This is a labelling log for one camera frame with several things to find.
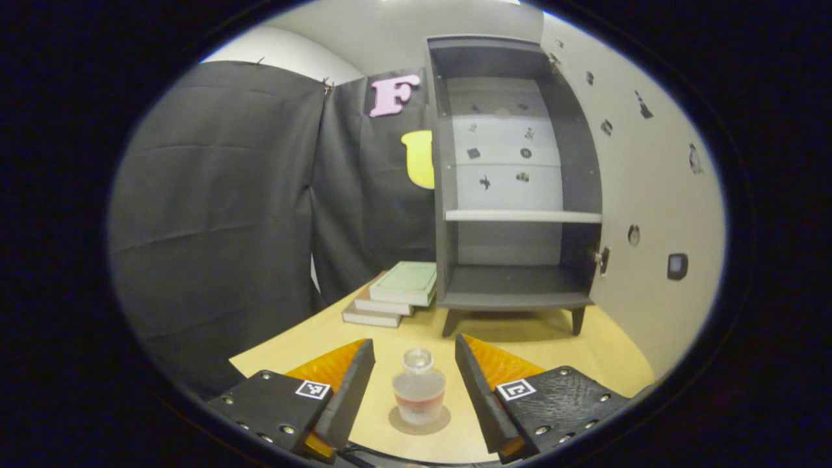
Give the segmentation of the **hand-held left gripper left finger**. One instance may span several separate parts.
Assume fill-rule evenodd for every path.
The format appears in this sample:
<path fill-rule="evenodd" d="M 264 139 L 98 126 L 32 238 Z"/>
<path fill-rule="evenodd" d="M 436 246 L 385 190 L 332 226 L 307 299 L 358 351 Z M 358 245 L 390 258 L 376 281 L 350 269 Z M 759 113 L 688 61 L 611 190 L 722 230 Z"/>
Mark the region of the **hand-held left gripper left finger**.
<path fill-rule="evenodd" d="M 262 369 L 208 405 L 268 445 L 332 464 L 345 449 L 375 365 L 359 339 L 286 373 Z"/>

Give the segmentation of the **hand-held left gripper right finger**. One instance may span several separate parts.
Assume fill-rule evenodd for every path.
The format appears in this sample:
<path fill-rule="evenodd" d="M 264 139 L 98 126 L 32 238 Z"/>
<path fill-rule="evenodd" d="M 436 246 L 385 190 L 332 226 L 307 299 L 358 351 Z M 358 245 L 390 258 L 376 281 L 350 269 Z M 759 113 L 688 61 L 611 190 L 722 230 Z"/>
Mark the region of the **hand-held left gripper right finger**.
<path fill-rule="evenodd" d="M 503 464 L 573 444 L 630 402 L 570 365 L 543 369 L 462 333 L 455 360 L 487 450 Z"/>

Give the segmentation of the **clear glass bottle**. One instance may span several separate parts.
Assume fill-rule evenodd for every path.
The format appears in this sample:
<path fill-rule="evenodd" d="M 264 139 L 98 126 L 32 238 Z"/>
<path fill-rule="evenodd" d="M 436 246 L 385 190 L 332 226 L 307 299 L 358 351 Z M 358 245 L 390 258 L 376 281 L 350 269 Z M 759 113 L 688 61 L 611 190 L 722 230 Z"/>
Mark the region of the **clear glass bottle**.
<path fill-rule="evenodd" d="M 411 426 L 436 423 L 445 401 L 445 374 L 437 369 L 431 352 L 422 347 L 406 350 L 401 364 L 392 379 L 399 417 Z"/>

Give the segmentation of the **round brown coaster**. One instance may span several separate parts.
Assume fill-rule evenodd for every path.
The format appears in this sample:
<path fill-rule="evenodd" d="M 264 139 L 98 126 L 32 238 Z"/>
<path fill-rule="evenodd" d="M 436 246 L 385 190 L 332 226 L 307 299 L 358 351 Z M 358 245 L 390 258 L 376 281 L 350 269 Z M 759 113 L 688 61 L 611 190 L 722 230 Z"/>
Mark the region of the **round brown coaster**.
<path fill-rule="evenodd" d="M 387 415 L 387 420 L 389 421 L 390 426 L 392 426 L 395 430 L 398 430 L 398 432 L 411 436 L 427 436 L 438 433 L 449 425 L 451 418 L 451 412 L 446 406 L 442 406 L 437 419 L 429 422 L 428 424 L 408 423 L 401 417 L 401 414 L 399 414 L 398 407 L 390 409 L 390 412 Z"/>

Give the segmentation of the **dark grey cabinet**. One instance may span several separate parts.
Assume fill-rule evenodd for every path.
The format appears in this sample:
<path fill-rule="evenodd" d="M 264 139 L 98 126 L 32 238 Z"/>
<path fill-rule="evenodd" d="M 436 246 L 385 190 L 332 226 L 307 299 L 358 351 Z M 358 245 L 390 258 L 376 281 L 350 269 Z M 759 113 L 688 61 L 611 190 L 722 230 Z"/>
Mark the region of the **dark grey cabinet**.
<path fill-rule="evenodd" d="M 588 119 L 539 44 L 429 36 L 437 306 L 568 310 L 579 334 L 601 248 L 601 178 Z"/>

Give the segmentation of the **grey cabinet door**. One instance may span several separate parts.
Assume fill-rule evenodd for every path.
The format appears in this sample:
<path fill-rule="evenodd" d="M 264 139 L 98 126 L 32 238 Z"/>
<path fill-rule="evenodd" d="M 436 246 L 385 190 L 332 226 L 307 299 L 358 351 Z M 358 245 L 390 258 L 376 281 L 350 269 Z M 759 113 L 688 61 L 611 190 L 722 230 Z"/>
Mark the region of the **grey cabinet door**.
<path fill-rule="evenodd" d="M 726 208 L 709 146 L 650 72 L 576 24 L 544 13 L 541 47 L 597 152 L 610 257 L 591 295 L 663 377 L 707 323 L 724 272 Z"/>

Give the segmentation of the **white book brown cover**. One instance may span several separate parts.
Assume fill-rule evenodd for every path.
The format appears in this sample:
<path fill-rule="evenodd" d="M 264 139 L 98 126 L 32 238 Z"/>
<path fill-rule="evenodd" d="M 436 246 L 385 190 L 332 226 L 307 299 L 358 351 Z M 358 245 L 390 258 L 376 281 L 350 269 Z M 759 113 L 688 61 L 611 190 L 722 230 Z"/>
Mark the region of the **white book brown cover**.
<path fill-rule="evenodd" d="M 375 278 L 372 278 L 370 282 L 366 285 L 372 285 L 375 281 L 382 278 L 382 276 L 386 273 L 386 270 L 378 273 Z M 354 303 L 351 302 L 350 305 L 347 305 L 344 308 L 344 311 L 341 313 L 342 320 L 345 323 L 353 323 L 353 324 L 362 324 L 362 325 L 369 325 L 369 326 L 379 326 L 379 327 L 391 327 L 396 328 L 399 327 L 399 323 L 401 322 L 403 317 L 409 316 L 399 316 L 396 314 L 387 314 L 382 312 L 372 312 L 372 311 L 363 311 L 358 310 L 354 307 Z"/>
<path fill-rule="evenodd" d="M 387 314 L 396 314 L 399 316 L 411 316 L 413 313 L 413 306 L 409 304 L 401 304 L 395 302 L 387 302 L 387 300 L 374 300 L 371 298 L 371 285 L 366 285 L 354 299 L 354 307 L 357 310 L 382 312 Z"/>

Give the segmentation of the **green book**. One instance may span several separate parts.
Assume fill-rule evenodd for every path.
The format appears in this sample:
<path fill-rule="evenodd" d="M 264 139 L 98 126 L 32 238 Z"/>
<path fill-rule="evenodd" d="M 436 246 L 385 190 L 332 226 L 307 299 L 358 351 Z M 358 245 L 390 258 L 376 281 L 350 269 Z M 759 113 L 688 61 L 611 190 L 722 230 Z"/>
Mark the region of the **green book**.
<path fill-rule="evenodd" d="M 429 306 L 437 281 L 435 263 L 399 261 L 369 287 L 372 300 L 411 306 Z"/>

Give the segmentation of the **black backdrop cloth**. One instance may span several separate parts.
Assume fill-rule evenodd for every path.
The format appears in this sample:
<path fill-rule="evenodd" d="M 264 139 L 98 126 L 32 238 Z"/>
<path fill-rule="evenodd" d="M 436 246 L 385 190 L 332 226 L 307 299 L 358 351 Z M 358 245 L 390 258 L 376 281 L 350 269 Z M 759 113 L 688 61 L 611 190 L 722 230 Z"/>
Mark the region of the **black backdrop cloth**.
<path fill-rule="evenodd" d="M 127 145 L 107 221 L 114 287 L 152 361 L 210 400 L 231 358 L 399 261 L 435 260 L 432 189 L 403 136 L 428 130 L 424 66 L 325 89 L 240 61 L 196 65 Z"/>

